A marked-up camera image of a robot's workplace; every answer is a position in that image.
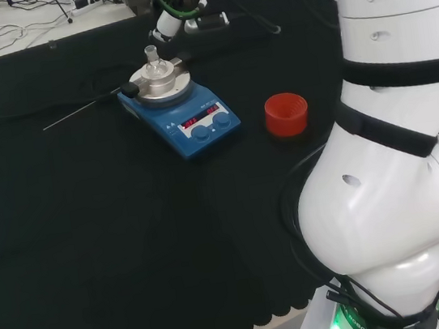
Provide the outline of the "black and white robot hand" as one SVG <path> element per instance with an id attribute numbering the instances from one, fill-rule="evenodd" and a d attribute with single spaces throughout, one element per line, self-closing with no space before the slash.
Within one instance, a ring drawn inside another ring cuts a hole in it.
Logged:
<path id="1" fill-rule="evenodd" d="M 209 0 L 191 0 L 198 4 L 198 7 L 206 8 Z M 185 33 L 195 35 L 202 32 L 213 32 L 225 29 L 230 21 L 225 12 L 212 13 L 212 15 L 201 15 L 200 17 L 189 19 L 184 23 Z"/>

